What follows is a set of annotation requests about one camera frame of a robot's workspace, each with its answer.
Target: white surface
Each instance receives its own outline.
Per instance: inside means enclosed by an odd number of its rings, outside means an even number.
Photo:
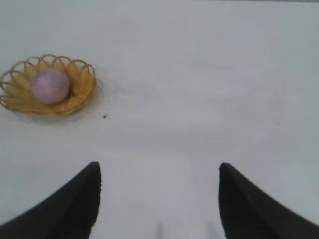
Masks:
[[[1,1],[1,72],[54,53],[93,64],[103,87],[66,118],[0,109],[0,223],[99,161],[92,239],[152,239],[174,221],[211,221],[224,238],[225,161],[319,224],[318,12],[286,2]]]

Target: yellow wicker basket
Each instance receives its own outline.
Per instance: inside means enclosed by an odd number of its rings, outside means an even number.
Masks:
[[[31,79],[46,68],[56,68],[67,74],[71,82],[68,97],[56,105],[44,105],[31,94]],[[69,114],[85,106],[95,92],[96,77],[92,65],[66,56],[46,54],[18,62],[0,77],[0,104],[7,110],[27,114]]]

